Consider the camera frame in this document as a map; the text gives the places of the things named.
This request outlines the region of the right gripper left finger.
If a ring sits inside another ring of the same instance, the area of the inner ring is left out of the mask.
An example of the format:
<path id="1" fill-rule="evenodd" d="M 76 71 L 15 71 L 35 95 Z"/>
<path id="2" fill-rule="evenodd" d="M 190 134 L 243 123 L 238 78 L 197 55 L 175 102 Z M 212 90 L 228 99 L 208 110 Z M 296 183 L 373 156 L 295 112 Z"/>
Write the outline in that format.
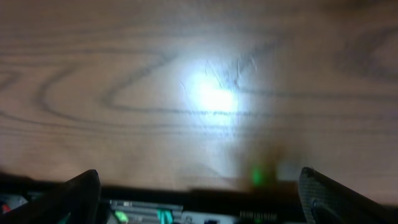
<path id="1" fill-rule="evenodd" d="M 2 224 L 68 223 L 93 224 L 100 201 L 100 180 L 91 169 L 59 185 L 37 200 L 1 216 Z"/>

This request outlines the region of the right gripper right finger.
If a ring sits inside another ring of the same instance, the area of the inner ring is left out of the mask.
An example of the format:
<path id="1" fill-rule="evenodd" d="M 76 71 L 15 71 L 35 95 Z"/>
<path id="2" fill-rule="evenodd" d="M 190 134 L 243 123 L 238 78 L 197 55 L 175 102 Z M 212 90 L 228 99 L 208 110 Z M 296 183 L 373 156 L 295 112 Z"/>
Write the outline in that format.
<path id="1" fill-rule="evenodd" d="M 310 167 L 301 170 L 298 194 L 307 223 L 397 224 L 397 208 L 383 206 Z"/>

